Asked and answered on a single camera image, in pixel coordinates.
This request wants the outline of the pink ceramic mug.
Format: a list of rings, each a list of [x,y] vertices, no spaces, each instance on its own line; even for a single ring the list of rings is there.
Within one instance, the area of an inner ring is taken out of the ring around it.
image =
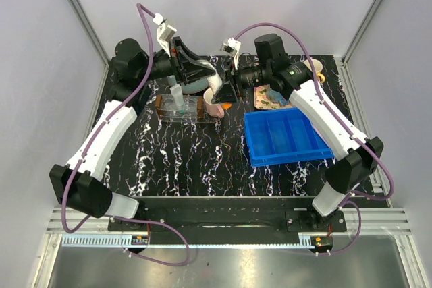
[[[205,105],[205,111],[211,117],[223,118],[225,111],[220,104],[213,104],[211,101],[213,99],[213,91],[208,88],[203,94],[203,101]]]

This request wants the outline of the teal cap toothpaste tube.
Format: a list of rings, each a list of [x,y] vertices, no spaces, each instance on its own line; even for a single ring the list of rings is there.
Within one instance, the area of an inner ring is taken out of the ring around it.
[[[177,110],[182,111],[184,107],[184,97],[183,97],[182,87],[178,84],[175,76],[168,76],[167,80]]]

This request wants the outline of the clear acrylic tray wooden handles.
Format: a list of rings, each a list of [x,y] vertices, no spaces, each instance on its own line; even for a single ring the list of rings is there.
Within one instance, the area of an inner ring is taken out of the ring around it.
[[[177,106],[170,94],[160,94],[155,101],[155,110],[161,121],[178,123],[216,123],[221,118],[210,116],[201,96],[183,96],[184,104]]]

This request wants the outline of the orange cap toothpaste tube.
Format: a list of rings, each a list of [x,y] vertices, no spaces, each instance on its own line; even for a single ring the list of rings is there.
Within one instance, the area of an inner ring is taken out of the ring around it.
[[[217,73],[217,71],[213,76],[208,77],[207,81],[209,84],[208,88],[210,88],[213,91],[213,94],[215,94],[223,85],[222,79],[221,79],[220,75]],[[226,109],[229,109],[232,106],[231,103],[225,103],[225,104],[220,104],[220,105],[222,105],[224,111]]]

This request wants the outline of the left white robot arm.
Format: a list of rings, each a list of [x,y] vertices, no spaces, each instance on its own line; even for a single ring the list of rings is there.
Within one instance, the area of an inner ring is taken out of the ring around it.
[[[181,84],[191,84],[215,75],[215,68],[190,51],[180,37],[168,50],[146,53],[138,42],[127,38],[115,47],[109,63],[114,83],[101,116],[77,153],[50,172],[58,203],[95,218],[123,217],[132,231],[141,230],[146,215],[137,200],[116,194],[102,183],[105,167],[128,128],[144,111],[151,89],[142,82],[174,76]]]

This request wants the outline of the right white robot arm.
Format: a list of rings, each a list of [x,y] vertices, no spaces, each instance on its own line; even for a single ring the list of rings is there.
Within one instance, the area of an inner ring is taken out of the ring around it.
[[[235,38],[222,44],[221,50],[233,61],[225,76],[210,84],[213,100],[231,102],[248,88],[268,85],[310,121],[336,159],[326,170],[325,185],[313,199],[313,210],[306,216],[312,230],[322,231],[331,223],[330,214],[375,172],[383,142],[357,129],[330,101],[319,83],[314,59],[306,57],[303,62],[290,62],[283,40],[277,34],[256,38],[259,60],[253,66],[240,67],[240,47],[240,41]]]

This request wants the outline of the floral serving tray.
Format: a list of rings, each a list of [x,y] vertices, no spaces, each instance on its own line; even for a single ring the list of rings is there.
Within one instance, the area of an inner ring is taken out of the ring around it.
[[[287,105],[281,106],[277,103],[272,103],[267,95],[272,90],[269,85],[258,86],[254,88],[254,107],[258,110],[278,110],[289,109],[293,106],[288,102]]]

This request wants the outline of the teal ceramic plate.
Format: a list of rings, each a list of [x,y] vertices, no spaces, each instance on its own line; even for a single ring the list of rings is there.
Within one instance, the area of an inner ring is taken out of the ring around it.
[[[198,63],[206,65],[206,67],[212,67],[211,69],[214,69],[214,67],[207,60],[200,59],[200,60],[198,60]],[[186,65],[187,71],[196,70],[196,68],[197,68],[197,66],[189,64],[189,63]],[[208,76],[199,76],[199,77],[200,77],[199,79],[197,79],[196,81],[191,82],[191,83],[185,84],[182,82],[180,84],[180,86],[182,87],[182,92],[184,94],[195,94],[195,93],[198,93],[198,92],[205,90],[208,87],[208,81],[207,81]]]

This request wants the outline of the blue mug orange interior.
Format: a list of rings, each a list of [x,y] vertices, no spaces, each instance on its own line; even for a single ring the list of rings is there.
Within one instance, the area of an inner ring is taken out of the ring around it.
[[[285,106],[288,103],[288,101],[282,96],[282,94],[274,90],[270,90],[267,97],[272,103],[277,103],[281,106]]]

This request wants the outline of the blue plastic bin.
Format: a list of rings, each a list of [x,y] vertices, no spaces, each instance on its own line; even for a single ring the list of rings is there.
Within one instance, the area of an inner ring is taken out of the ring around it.
[[[309,119],[297,108],[245,113],[244,131],[253,167],[334,157]]]

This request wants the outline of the yellow mug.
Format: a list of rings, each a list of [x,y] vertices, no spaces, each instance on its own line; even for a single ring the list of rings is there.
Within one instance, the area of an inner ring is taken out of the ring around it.
[[[325,76],[322,74],[323,64],[319,60],[317,60],[317,59],[313,59],[312,58],[311,61],[312,61],[313,66],[315,68],[316,75],[317,75],[319,83],[323,84],[325,82]],[[303,64],[305,64],[305,66],[307,66],[307,68],[309,68],[310,70],[312,70],[312,67],[311,67],[311,65],[310,65],[310,63],[308,62],[307,59],[305,59],[303,61]]]

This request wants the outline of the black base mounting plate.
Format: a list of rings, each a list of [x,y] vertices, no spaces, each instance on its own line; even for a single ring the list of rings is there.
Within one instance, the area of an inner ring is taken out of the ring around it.
[[[307,197],[141,198],[139,217],[177,229],[190,245],[298,243],[300,233],[327,235],[347,230],[342,211],[320,217]]]

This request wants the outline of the aluminium rail frame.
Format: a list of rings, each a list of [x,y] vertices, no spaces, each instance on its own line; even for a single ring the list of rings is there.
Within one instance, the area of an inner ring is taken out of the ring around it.
[[[156,197],[307,197],[323,187],[333,160],[253,167],[244,114],[253,97],[216,123],[159,121],[152,96],[115,150],[104,182],[121,194]],[[430,287],[405,212],[355,198],[334,251],[314,256],[298,243],[191,247],[170,229],[151,230],[145,259],[117,248],[65,247],[53,211],[35,287]]]

